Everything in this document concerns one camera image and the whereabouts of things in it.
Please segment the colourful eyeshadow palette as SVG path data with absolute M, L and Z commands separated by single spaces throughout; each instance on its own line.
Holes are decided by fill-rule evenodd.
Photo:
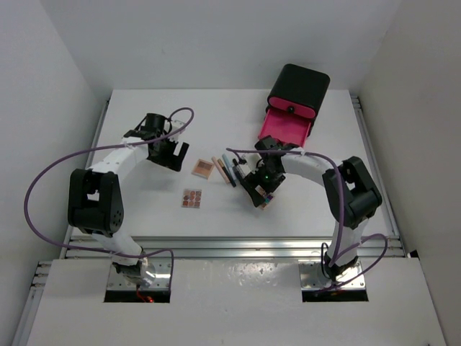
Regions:
M 262 210 L 266 209 L 274 199 L 274 195 L 267 193 L 264 195 L 264 202 L 259 206 Z

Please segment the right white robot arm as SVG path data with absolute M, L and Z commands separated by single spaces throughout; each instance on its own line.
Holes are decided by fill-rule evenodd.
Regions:
M 335 280 L 355 265 L 364 228 L 382 204 L 382 195 L 359 157 L 336 162 L 266 136 L 233 161 L 233 171 L 257 208 L 269 202 L 287 174 L 320 185 L 335 220 L 331 244 L 321 255 L 323 274 Z

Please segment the black drawer cabinet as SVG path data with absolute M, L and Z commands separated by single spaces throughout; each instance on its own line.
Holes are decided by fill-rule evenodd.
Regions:
M 280 71 L 267 97 L 267 103 L 270 97 L 279 97 L 309 106 L 317 113 L 316 121 L 330 82 L 329 75 L 323 72 L 288 63 Z

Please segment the eyeshadow palette round brown pans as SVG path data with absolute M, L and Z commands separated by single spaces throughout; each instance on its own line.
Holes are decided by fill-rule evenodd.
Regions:
M 196 189 L 185 189 L 182 195 L 183 208 L 200 208 L 202 201 L 202 191 Z

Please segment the brown eyeshadow palette four pans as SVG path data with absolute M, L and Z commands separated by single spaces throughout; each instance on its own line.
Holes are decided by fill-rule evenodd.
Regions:
M 197 177 L 209 179 L 214 167 L 215 165 L 212 162 L 198 159 L 192 170 L 192 174 Z

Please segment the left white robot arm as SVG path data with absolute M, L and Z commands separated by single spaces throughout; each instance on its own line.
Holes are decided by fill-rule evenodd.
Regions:
M 178 172 L 189 144 L 179 136 L 186 123 L 156 113 L 141 122 L 113 146 L 103 160 L 71 173 L 68 223 L 97 240 L 112 258 L 116 273 L 140 285 L 152 276 L 142 246 L 122 230 L 122 181 L 144 161 Z

